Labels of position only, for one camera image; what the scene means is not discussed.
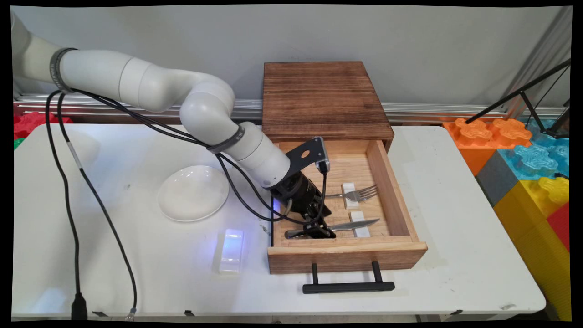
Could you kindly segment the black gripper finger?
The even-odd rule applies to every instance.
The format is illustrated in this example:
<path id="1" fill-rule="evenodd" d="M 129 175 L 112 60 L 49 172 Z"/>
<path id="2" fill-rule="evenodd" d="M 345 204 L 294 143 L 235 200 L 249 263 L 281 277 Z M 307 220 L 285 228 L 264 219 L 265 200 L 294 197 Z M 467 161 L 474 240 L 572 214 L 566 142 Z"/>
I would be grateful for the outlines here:
<path id="1" fill-rule="evenodd" d="M 325 222 L 325 218 L 331 214 L 332 212 L 323 212 L 315 223 L 304 225 L 302 231 L 313 239 L 335 239 L 337 235 Z"/>
<path id="2" fill-rule="evenodd" d="M 317 224 L 321 228 L 327 228 L 327 223 L 325 218 L 332 214 L 331 210 L 323 203 L 323 201 L 313 203 L 314 215 L 313 218 L 317 219 Z"/>

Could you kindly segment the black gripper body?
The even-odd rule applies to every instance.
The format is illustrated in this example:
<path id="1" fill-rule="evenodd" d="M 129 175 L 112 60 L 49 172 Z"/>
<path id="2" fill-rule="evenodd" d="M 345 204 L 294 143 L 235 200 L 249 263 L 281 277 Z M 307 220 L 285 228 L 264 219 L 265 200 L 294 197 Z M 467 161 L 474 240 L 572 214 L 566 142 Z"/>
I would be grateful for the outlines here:
<path id="1" fill-rule="evenodd" d="M 302 172 L 281 181 L 270 192 L 281 203 L 292 200 L 290 212 L 300 214 L 305 220 L 314 220 L 314 202 L 323 200 L 320 189 Z"/>

